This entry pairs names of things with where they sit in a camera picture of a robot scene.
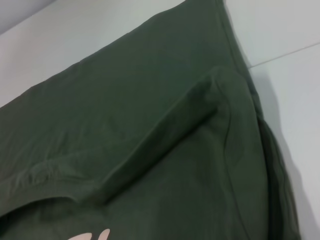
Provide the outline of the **dark green shirt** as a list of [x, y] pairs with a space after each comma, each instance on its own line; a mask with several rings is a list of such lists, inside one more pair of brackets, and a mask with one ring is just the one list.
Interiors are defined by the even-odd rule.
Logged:
[[0, 108], [0, 240], [301, 240], [223, 0], [185, 0]]

